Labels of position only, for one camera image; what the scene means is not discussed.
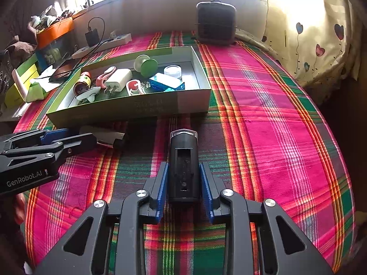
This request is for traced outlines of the person left hand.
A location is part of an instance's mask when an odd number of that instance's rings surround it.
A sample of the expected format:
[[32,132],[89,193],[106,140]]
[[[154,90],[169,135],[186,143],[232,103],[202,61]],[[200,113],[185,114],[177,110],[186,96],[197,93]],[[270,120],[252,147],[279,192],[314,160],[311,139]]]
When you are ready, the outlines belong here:
[[14,221],[17,225],[21,225],[25,221],[25,196],[23,193],[18,194],[13,200],[14,206]]

